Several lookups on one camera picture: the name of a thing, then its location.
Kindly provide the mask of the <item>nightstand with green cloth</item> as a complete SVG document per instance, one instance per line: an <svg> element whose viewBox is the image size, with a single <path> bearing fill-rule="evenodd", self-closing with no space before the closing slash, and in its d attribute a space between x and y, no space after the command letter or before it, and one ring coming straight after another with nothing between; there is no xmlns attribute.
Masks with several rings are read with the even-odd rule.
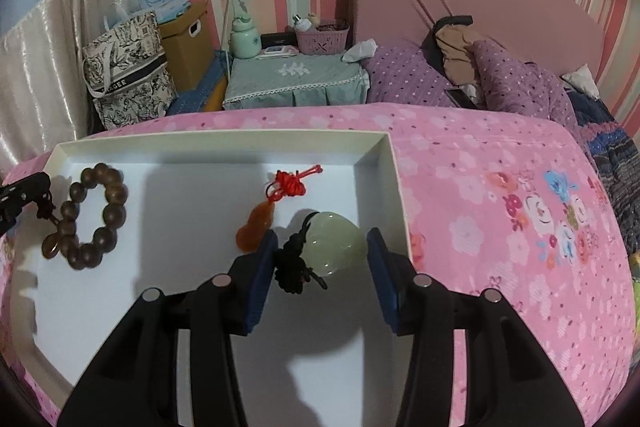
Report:
<svg viewBox="0 0 640 427"><path fill-rule="evenodd" d="M252 58L233 62L224 109L362 104L369 75L340 54Z"/></svg>

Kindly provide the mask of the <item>orange gourd pendant red knot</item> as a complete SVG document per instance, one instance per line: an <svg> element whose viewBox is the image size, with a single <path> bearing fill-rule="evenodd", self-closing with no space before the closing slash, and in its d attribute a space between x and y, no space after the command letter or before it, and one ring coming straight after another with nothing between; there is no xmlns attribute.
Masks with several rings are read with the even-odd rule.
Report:
<svg viewBox="0 0 640 427"><path fill-rule="evenodd" d="M303 179L322 172L321 165L295 172L278 170L265 188L265 199L252 209L245 225L236 232L236 247L243 254L254 253L273 224L277 202L288 197L304 196L307 190Z"/></svg>

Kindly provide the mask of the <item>black white floral tote bag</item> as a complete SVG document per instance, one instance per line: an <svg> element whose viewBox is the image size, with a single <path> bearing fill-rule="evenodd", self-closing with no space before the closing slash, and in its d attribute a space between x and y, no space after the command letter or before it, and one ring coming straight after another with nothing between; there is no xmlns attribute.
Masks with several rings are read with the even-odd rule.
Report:
<svg viewBox="0 0 640 427"><path fill-rule="evenodd" d="M80 50L82 80L107 130L166 115L177 98L156 15L127 15Z"/></svg>

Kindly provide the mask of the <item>green water bottle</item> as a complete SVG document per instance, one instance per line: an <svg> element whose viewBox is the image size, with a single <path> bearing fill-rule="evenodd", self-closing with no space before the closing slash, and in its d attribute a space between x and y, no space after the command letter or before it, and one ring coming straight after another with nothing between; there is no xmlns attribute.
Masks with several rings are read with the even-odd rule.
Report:
<svg viewBox="0 0 640 427"><path fill-rule="evenodd" d="M230 49L233 56L240 60L254 58L262 50L262 40L249 15L238 16L232 20Z"/></svg>

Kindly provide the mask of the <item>white tissue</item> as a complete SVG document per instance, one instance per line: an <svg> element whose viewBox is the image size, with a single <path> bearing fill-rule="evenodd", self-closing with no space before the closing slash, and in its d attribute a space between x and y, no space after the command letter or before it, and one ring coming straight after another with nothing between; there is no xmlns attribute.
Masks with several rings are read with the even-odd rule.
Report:
<svg viewBox="0 0 640 427"><path fill-rule="evenodd" d="M342 61L345 63L358 63L367 60L375 56L377 49L378 44L374 39L360 41L342 55Z"/></svg>

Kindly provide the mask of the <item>purple dotted pillow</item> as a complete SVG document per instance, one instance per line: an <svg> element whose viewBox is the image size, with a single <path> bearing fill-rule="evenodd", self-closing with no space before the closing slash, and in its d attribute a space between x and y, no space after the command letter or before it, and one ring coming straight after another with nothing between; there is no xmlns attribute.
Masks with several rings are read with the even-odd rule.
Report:
<svg viewBox="0 0 640 427"><path fill-rule="evenodd" d="M477 107L493 112L549 119L573 131L577 118L560 78L535 63L524 63L490 40L471 46L472 65L480 75ZM369 74L369 103L451 107L452 84L416 49L381 46L362 62Z"/></svg>

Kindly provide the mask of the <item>brown cardboard box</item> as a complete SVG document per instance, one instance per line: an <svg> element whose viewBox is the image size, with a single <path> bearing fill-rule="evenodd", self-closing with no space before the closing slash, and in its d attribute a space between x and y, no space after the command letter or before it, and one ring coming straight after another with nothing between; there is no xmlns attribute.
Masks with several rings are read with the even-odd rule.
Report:
<svg viewBox="0 0 640 427"><path fill-rule="evenodd" d="M160 35L177 91L194 90L214 58L206 1L194 1L182 15L160 24Z"/></svg>

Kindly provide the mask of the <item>dark blue patterned blanket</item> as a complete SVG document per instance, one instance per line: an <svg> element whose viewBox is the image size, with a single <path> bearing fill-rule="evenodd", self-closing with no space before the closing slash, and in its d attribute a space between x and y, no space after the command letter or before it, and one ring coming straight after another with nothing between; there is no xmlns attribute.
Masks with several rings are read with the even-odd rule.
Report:
<svg viewBox="0 0 640 427"><path fill-rule="evenodd" d="M629 256L639 252L639 150L601 100L568 91L570 103Z"/></svg>

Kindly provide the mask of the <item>cream satin curtain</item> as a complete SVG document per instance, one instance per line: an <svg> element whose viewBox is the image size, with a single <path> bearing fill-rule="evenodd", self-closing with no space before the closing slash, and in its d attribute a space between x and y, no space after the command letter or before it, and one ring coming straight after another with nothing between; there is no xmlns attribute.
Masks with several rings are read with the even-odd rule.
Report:
<svg viewBox="0 0 640 427"><path fill-rule="evenodd" d="M1 173L85 138L93 117L80 51L103 17L137 0L40 0L1 35Z"/></svg>

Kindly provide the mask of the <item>pink plastic basket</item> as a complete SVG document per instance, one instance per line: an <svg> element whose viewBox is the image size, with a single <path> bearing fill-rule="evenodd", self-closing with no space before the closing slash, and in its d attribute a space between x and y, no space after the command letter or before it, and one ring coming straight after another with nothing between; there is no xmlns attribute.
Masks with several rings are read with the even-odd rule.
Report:
<svg viewBox="0 0 640 427"><path fill-rule="evenodd" d="M341 20L323 23L318 28L296 31L299 51L306 55L336 55L346 49L349 24Z"/></svg>

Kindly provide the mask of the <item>black beige bag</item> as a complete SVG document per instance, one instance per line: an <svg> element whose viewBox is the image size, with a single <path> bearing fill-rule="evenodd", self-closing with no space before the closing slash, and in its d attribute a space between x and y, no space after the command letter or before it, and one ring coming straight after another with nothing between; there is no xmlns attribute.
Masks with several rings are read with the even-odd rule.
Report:
<svg viewBox="0 0 640 427"><path fill-rule="evenodd" d="M474 29L473 23L471 15L442 17L421 44L427 64L456 87L480 84L470 46L485 37Z"/></svg>

